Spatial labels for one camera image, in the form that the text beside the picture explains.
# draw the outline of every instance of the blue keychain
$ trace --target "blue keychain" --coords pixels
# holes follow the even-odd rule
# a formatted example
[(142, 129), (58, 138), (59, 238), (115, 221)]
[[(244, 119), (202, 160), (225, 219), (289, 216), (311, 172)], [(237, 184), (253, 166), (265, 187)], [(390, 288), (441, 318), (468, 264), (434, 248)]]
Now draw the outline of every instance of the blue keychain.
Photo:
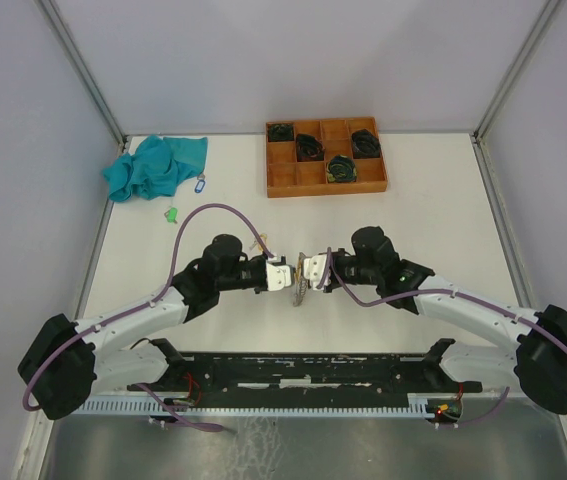
[(205, 174), (201, 173), (198, 177), (196, 177), (198, 182), (196, 182), (196, 186), (194, 187), (194, 191), (196, 193), (201, 193), (203, 188), (205, 188)]

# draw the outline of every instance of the silver metal floor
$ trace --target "silver metal floor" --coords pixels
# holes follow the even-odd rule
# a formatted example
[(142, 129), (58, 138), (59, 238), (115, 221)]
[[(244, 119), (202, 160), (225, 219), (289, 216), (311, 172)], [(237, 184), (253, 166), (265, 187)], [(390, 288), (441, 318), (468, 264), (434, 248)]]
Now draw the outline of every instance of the silver metal floor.
[[(465, 400), (466, 418), (490, 408)], [(424, 420), (205, 417), (220, 434), (164, 431), (144, 418), (73, 415), (56, 423), (45, 480), (567, 479), (558, 418), (522, 400), (466, 429)]]

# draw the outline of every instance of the small green toy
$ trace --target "small green toy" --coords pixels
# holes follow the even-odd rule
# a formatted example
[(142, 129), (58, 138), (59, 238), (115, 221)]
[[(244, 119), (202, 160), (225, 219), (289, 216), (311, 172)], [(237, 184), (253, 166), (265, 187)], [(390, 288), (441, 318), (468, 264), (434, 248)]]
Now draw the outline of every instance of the small green toy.
[(165, 218), (167, 223), (176, 223), (176, 214), (179, 213), (176, 207), (170, 207), (170, 209), (165, 212)]

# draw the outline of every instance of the white table surface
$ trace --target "white table surface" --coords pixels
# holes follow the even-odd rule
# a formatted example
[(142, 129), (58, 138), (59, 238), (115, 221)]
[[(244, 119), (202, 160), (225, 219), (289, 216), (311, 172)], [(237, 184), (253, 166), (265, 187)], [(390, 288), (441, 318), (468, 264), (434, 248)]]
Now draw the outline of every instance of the white table surface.
[[(134, 137), (130, 151), (143, 138)], [(210, 136), (207, 185), (201, 194), (194, 193), (195, 179), (179, 186), (178, 219), (205, 203), (227, 203), (267, 233), (270, 249), (291, 264), (299, 251), (351, 249), (356, 229), (380, 225), (403, 258), (477, 293), (516, 302), (470, 137), (387, 134), (381, 144), (390, 182), (384, 193), (268, 199), (264, 136)], [(163, 216), (171, 202), (135, 198), (114, 206), (85, 316), (127, 304), (165, 282), (178, 229)], [(244, 250), (253, 242), (234, 215), (206, 210), (184, 234), (177, 272), (220, 233), (240, 238)], [(364, 299), (377, 298), (372, 287), (354, 290)], [(293, 289), (224, 292), (213, 310), (154, 337), (195, 351), (425, 352), (443, 337), (484, 344), (441, 321), (384, 305), (361, 308), (342, 289), (308, 292), (298, 308), (292, 295)]]

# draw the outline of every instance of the small metal object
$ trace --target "small metal object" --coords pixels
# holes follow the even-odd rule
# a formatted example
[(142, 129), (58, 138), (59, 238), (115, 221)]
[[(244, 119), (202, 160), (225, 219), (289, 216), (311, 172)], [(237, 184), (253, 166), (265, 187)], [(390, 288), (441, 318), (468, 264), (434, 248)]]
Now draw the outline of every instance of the small metal object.
[(201, 172), (196, 179), (198, 180), (198, 182), (196, 182), (196, 186), (194, 187), (194, 191), (196, 193), (201, 193), (203, 191), (203, 189), (205, 188), (205, 174), (203, 172)]
[[(263, 243), (265, 243), (267, 245), (267, 233), (261, 233), (259, 235), (259, 237), (261, 237), (261, 240), (263, 240)], [(261, 244), (259, 243), (259, 241), (254, 239), (254, 243), (252, 243), (252, 245), (250, 246), (250, 251), (254, 250), (256, 247), (259, 247), (259, 251), (263, 252), (263, 247), (261, 247)]]
[(303, 260), (306, 258), (307, 257), (303, 252), (299, 253), (299, 261), (296, 266), (296, 272), (294, 272), (296, 277), (296, 282), (294, 282), (296, 291), (294, 292), (293, 305), (295, 307), (298, 307), (301, 303), (303, 303), (303, 298), (305, 298), (305, 293), (307, 292), (308, 281), (303, 276)]

